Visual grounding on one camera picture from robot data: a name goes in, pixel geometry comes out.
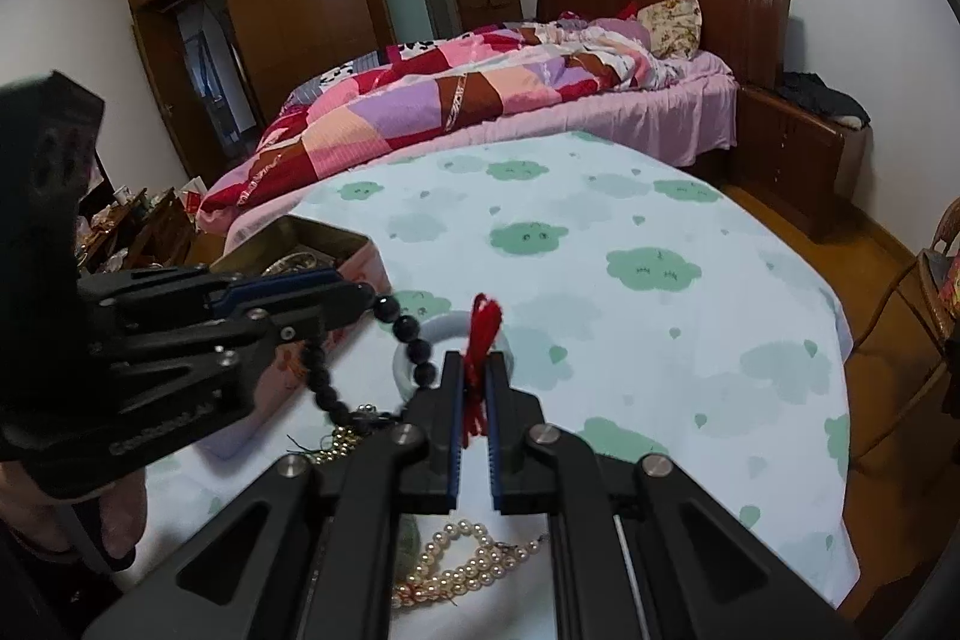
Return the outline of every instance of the red string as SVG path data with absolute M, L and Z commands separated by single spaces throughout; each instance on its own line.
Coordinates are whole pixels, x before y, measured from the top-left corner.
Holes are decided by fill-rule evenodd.
M 470 315 L 470 335 L 464 356 L 464 448 L 471 437 L 487 433 L 483 412 L 484 362 L 503 322 L 503 311 L 493 299 L 478 293 Z

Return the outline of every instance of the white jade bangle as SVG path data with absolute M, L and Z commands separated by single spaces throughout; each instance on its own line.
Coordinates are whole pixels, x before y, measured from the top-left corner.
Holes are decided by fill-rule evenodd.
M 464 311 L 455 310 L 452 313 L 444 313 L 442 316 L 432 317 L 421 323 L 420 339 L 425 339 L 432 346 L 453 339 L 455 336 L 468 338 L 470 334 L 470 314 Z M 507 377 L 514 375 L 514 354 L 510 350 L 510 343 L 507 342 L 503 329 L 498 330 L 496 339 L 493 340 L 493 350 L 503 354 L 504 362 L 507 365 Z M 434 362 L 443 372 L 443 357 L 434 357 Z M 406 402 L 416 392 L 416 383 L 414 383 L 414 365 L 407 357 L 407 346 L 397 345 L 397 351 L 394 353 L 394 381 L 397 383 L 397 390 L 400 391 L 400 398 Z

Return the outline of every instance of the pink bed sheet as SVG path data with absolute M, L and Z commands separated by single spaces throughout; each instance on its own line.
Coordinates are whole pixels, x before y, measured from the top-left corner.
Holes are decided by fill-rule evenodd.
M 689 166 L 702 153 L 736 145 L 737 83 L 727 64 L 704 50 L 690 61 L 671 63 L 682 78 L 665 90 L 588 95 L 395 150 L 365 167 L 438 150 L 545 137 L 565 131 L 589 131 L 673 167 Z M 286 215 L 313 187 L 291 191 L 240 215 L 230 226 L 224 252 L 246 242 L 280 215 Z

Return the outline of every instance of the pink box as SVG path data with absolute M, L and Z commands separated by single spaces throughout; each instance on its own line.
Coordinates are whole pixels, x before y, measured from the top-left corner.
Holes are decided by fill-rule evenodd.
M 263 273 L 267 266 L 294 252 L 298 247 L 319 250 L 335 260 L 344 280 L 370 283 L 378 292 L 391 290 L 387 271 L 376 244 L 369 237 L 345 229 L 314 223 L 312 220 L 285 215 L 277 218 L 246 242 L 210 266 L 210 271 L 240 271 L 251 276 Z M 323 343 L 331 354 L 366 317 L 345 329 L 331 332 Z M 200 441 L 200 447 L 219 458 L 231 458 L 263 426 L 291 396 L 304 387 L 305 370 L 299 361 L 302 342 L 277 347 L 272 365 L 260 375 L 253 401 L 256 408 L 246 418 L 221 429 Z

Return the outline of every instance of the chair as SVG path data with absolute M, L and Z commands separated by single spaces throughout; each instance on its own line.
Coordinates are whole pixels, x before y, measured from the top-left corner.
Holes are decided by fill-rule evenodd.
M 853 343 L 851 355 L 859 350 L 864 341 L 869 338 L 872 331 L 877 328 L 877 323 L 880 322 L 880 316 L 882 316 L 883 311 L 886 309 L 890 297 L 896 292 L 896 294 L 904 300 L 904 304 L 906 304 L 914 316 L 916 316 L 916 319 L 920 322 L 920 325 L 923 326 L 923 330 L 925 330 L 926 334 L 930 337 L 930 341 L 933 342 L 934 347 L 936 347 L 937 352 L 940 354 L 939 362 L 930 369 L 930 372 L 926 373 L 923 377 L 923 383 L 920 384 L 920 389 L 910 397 L 910 400 L 904 405 L 904 408 L 896 414 L 893 422 L 887 426 L 881 434 L 874 437 L 859 453 L 851 455 L 851 464 L 854 468 L 856 468 L 858 461 L 861 461 L 864 456 L 867 456 L 867 453 L 870 453 L 870 451 L 874 450 L 877 445 L 880 445 L 883 440 L 890 437 L 890 434 L 893 434 L 896 428 L 906 420 L 907 415 L 934 389 L 939 380 L 940 368 L 947 365 L 947 340 L 953 333 L 955 320 L 941 303 L 940 290 L 944 285 L 944 280 L 947 279 L 950 262 L 952 261 L 952 259 L 947 258 L 947 252 L 949 252 L 958 234 L 960 234 L 960 199 L 956 199 L 947 207 L 947 212 L 944 213 L 940 224 L 937 226 L 937 231 L 933 235 L 933 242 L 930 242 L 930 247 L 922 250 L 920 255 L 909 263 L 907 268 L 901 271 L 901 273 L 896 276 L 896 279 L 891 282 L 890 286 L 887 287 L 883 298 L 880 299 L 880 304 L 877 305 L 877 309 L 874 311 L 874 316 L 870 319 L 870 325 L 867 325 L 867 330 Z M 941 242 L 944 244 L 942 252 L 938 249 L 938 245 Z M 914 269 L 920 277 L 920 292 L 922 292 L 923 303 L 925 303 L 929 319 L 932 321 L 932 327 L 930 323 L 928 323 L 928 319 L 923 316 L 917 307 L 910 302 L 899 289 L 901 283 L 904 282 L 906 277 L 909 276 Z

